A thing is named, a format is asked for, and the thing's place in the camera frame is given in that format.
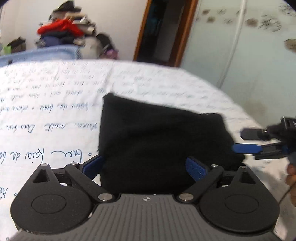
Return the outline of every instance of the finger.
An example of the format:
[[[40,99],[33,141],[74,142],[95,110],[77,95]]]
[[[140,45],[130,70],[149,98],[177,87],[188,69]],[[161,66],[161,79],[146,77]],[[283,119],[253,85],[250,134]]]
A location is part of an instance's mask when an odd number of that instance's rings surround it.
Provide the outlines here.
[[[291,196],[295,196],[296,197],[296,185],[294,186],[294,188],[292,188],[292,190],[290,191]]]
[[[288,175],[294,175],[294,174],[296,174],[296,168],[295,168],[295,166],[290,163],[288,165],[287,172],[288,172]]]
[[[291,196],[291,202],[296,207],[296,196]]]
[[[289,186],[292,186],[293,184],[295,184],[296,182],[296,175],[289,175],[286,178],[286,184],[288,184]]]

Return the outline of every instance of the cable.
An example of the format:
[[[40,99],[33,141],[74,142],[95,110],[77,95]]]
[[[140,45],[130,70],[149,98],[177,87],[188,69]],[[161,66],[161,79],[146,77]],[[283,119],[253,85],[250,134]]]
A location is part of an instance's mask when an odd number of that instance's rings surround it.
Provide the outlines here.
[[[285,194],[282,196],[281,200],[279,201],[279,205],[281,204],[281,202],[285,199],[285,197],[288,195],[288,193],[289,193],[294,187],[296,187],[296,182],[294,182],[293,185],[291,185],[291,187],[288,189],[288,191],[286,191]]]
[[[229,54],[229,57],[228,57],[228,61],[227,61],[226,66],[225,66],[225,68],[224,68],[224,70],[223,70],[223,72],[222,72],[222,74],[220,76],[220,79],[219,79],[219,81],[217,83],[217,87],[219,89],[221,89],[222,85],[224,84],[224,81],[225,81],[226,75],[228,73],[230,64],[232,62],[235,50],[237,48],[237,43],[238,43],[238,40],[239,40],[239,36],[241,34],[241,31],[242,31],[242,25],[244,23],[244,14],[245,14],[245,11],[246,11],[247,2],[248,2],[248,0],[242,0],[242,3],[241,3],[241,8],[240,8],[240,11],[239,11],[239,18],[238,18],[239,21],[237,23],[237,29],[236,29],[235,36],[234,36],[234,39],[233,39],[233,43],[232,43],[232,47],[231,47],[230,54]]]

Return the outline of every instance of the red clothing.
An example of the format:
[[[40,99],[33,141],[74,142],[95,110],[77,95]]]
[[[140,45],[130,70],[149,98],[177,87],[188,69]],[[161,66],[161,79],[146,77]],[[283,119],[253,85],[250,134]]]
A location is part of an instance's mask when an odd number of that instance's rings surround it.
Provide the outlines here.
[[[75,37],[80,37],[84,35],[84,32],[82,32],[75,24],[72,24],[71,21],[67,19],[57,20],[55,22],[52,22],[51,25],[42,26],[37,30],[38,34],[44,34],[48,31],[70,31]]]

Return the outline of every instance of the dark clothing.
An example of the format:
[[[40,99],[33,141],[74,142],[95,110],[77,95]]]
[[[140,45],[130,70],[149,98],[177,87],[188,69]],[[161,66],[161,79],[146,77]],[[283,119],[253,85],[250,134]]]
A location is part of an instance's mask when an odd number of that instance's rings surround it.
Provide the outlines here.
[[[62,42],[60,39],[52,36],[45,36],[42,38],[45,41],[45,46],[44,47],[50,47],[50,46],[56,46],[56,45],[61,45]]]
[[[103,49],[105,51],[109,51],[109,50],[115,49],[114,46],[111,43],[110,38],[107,35],[105,35],[103,33],[99,33],[96,36],[96,38],[101,42],[101,44],[103,46]]]
[[[194,183],[187,174],[189,156],[210,166],[237,170],[244,155],[219,114],[140,103],[108,94],[104,97],[99,154],[105,159],[102,187],[111,193],[180,193]]]
[[[41,37],[45,37],[45,36],[52,36],[52,37],[56,37],[58,39],[61,39],[63,37],[71,37],[74,35],[69,31],[48,31],[48,32],[41,35]]]
[[[81,12],[80,7],[74,7],[73,1],[64,2],[58,9],[53,12]]]
[[[44,37],[48,36],[58,38],[61,45],[73,44],[75,39],[74,35],[69,31],[48,31],[42,34],[41,38],[44,39]]]

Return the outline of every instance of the white sheet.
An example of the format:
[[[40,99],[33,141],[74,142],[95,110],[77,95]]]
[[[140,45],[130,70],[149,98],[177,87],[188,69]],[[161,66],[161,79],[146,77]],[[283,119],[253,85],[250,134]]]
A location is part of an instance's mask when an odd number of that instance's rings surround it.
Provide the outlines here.
[[[258,127],[223,92],[182,69],[113,61],[20,63],[0,69],[0,240],[16,228],[14,196],[41,163],[62,168],[97,154],[102,97],[108,92],[200,113],[218,112],[237,142]],[[287,190],[286,159],[247,164],[275,198]],[[285,238],[295,209],[288,198],[275,232]]]

